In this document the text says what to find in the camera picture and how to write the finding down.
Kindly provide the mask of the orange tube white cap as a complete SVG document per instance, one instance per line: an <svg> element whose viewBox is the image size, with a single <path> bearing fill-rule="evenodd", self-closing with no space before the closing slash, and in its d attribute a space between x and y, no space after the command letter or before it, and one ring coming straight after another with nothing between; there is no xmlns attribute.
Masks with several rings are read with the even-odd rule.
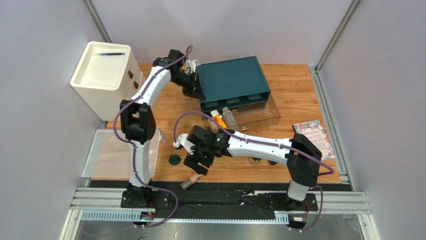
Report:
<svg viewBox="0 0 426 240"><path fill-rule="evenodd" d="M223 128L227 128L227 124L224 122L224 120L222 120L221 115L219 114L219 112L217 110L212 110L210 112L211 116L213 117L213 119Z"/></svg>

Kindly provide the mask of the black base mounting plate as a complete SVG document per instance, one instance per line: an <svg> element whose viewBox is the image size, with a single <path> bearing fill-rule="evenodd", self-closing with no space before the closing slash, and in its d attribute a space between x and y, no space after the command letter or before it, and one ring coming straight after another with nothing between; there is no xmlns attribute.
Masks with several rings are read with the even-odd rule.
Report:
<svg viewBox="0 0 426 240"><path fill-rule="evenodd" d="M316 212L319 210L317 198L313 193L309 193L302 202L290 199L285 192L178 190L175 194L180 208L183 206L253 206L260 210L269 211ZM152 191L144 195L124 191L120 203L121 208L127 209L172 210L175 205L176 198L164 191Z"/></svg>

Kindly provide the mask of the clear bottle blue liquid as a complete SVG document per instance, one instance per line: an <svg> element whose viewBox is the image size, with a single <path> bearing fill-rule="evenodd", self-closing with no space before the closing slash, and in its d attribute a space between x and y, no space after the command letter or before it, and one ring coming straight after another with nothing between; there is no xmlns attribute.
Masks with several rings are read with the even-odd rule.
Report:
<svg viewBox="0 0 426 240"><path fill-rule="evenodd" d="M225 121L228 129L231 129L234 131L239 130L235 117L232 111L227 106L222 108L222 119Z"/></svg>

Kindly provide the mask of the floral pink palette box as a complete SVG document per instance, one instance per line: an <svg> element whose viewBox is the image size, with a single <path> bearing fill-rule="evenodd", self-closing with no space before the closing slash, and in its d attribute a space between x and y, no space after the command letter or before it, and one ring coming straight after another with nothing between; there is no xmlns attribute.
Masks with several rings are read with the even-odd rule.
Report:
<svg viewBox="0 0 426 240"><path fill-rule="evenodd" d="M326 131L319 119L295 123L292 128L296 134L306 136L322 153L322 160L335 159L336 155L329 142Z"/></svg>

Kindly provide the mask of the gold rim powder jar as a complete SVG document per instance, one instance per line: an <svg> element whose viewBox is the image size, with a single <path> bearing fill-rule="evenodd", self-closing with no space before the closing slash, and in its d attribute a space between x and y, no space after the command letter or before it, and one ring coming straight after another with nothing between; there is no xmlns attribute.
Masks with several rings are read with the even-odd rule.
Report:
<svg viewBox="0 0 426 240"><path fill-rule="evenodd" d="M261 163L262 159L261 158L256 158L256 157L249 157L248 158L249 162L253 165L258 165Z"/></svg>

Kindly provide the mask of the teal drawer organizer box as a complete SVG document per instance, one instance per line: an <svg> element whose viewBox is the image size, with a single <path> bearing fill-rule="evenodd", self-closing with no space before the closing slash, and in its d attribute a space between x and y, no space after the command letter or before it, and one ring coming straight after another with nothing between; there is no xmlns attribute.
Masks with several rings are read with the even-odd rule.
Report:
<svg viewBox="0 0 426 240"><path fill-rule="evenodd" d="M264 108L271 90L256 56L205 63L196 67L204 100L200 110L209 113L223 107Z"/></svg>

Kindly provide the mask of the black round jar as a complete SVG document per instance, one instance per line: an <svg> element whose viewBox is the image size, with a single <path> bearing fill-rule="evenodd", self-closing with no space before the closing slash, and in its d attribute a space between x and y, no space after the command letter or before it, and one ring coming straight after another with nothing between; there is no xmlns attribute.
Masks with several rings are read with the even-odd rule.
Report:
<svg viewBox="0 0 426 240"><path fill-rule="evenodd" d="M271 165L271 166L275 166L275 165L277 165L277 164L278 164L277 162L274 162L274 161L271 161L271 160L268 160L267 162L268 162L268 164L269 164L269 165Z"/></svg>

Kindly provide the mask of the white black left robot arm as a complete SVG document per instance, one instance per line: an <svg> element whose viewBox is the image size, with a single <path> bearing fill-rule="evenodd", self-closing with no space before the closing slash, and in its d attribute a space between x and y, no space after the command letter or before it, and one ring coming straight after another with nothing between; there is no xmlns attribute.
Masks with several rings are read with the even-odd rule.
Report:
<svg viewBox="0 0 426 240"><path fill-rule="evenodd" d="M189 46L185 53L171 49L167 57L158 57L140 90L130 100L120 103L115 120L120 120L121 131L125 135L122 141L128 143L131 150L131 176L121 203L125 208L129 204L147 207L153 201L153 186L149 185L149 147L157 127L152 106L164 87L172 82L182 87L186 97L206 98L198 72L188 60L192 49Z"/></svg>

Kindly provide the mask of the dark green round compact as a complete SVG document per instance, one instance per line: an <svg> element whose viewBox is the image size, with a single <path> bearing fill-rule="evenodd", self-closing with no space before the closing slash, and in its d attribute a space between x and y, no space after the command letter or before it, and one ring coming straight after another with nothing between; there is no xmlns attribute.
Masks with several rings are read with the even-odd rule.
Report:
<svg viewBox="0 0 426 240"><path fill-rule="evenodd" d="M168 162L172 166L178 166L182 161L182 158L178 154L173 154L169 157Z"/></svg>

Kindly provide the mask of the clear acrylic drawer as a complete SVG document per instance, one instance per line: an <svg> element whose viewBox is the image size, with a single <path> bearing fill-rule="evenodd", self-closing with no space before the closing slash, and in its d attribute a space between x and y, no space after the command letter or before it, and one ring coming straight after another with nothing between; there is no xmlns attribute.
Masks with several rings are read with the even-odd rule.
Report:
<svg viewBox="0 0 426 240"><path fill-rule="evenodd" d="M273 126L281 119L272 95L266 93L211 102L200 100L198 105L200 111L209 116L212 111L218 111L225 122L233 117L227 126L239 132Z"/></svg>

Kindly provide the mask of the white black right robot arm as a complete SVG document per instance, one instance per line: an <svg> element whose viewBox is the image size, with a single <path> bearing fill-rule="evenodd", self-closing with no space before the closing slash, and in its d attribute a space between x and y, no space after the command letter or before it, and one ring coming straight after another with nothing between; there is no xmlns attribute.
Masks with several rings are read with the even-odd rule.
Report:
<svg viewBox="0 0 426 240"><path fill-rule="evenodd" d="M187 151L184 165L197 174L207 175L215 158L252 157L287 166L291 176L288 199L303 202L310 188L317 185L321 151L306 136L265 138L247 135L230 129L217 132L194 126L189 133L176 137L176 149Z"/></svg>

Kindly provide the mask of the pink foundation tube silver cap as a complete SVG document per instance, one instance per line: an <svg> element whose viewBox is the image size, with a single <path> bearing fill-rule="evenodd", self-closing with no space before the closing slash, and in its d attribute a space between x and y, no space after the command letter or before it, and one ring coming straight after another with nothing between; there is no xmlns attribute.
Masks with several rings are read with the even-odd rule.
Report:
<svg viewBox="0 0 426 240"><path fill-rule="evenodd" d="M180 186L183 190L187 190L190 186L192 186L194 183L199 181L204 175L195 173L191 175L189 178L187 178L185 181L183 181Z"/></svg>

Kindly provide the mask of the aluminium rail frame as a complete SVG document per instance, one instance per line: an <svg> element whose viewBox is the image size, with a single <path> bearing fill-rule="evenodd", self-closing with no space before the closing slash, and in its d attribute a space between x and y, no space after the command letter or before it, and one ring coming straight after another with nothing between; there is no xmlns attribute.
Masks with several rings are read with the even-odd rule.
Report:
<svg viewBox="0 0 426 240"><path fill-rule="evenodd" d="M348 184L321 184L318 211L265 210L254 206L179 207L176 191L287 193L286 183L156 181L153 191L175 197L173 209L122 208L123 182L95 181L76 189L60 239L364 239L380 238L366 194Z"/></svg>

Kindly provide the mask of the white storage cabinet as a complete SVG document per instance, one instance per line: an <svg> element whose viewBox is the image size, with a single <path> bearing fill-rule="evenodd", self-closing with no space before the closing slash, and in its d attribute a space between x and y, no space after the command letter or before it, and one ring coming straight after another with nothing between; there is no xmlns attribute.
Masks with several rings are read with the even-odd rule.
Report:
<svg viewBox="0 0 426 240"><path fill-rule="evenodd" d="M130 100L145 80L129 45L91 41L70 85L102 121L109 122L122 100Z"/></svg>

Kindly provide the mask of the clear plastic zip pouch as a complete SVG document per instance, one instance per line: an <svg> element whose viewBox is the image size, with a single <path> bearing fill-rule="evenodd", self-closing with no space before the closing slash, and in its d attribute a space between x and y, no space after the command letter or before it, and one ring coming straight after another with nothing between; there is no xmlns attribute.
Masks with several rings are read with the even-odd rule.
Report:
<svg viewBox="0 0 426 240"><path fill-rule="evenodd" d="M82 172L83 178L128 180L131 176L131 149L112 129L95 131Z"/></svg>

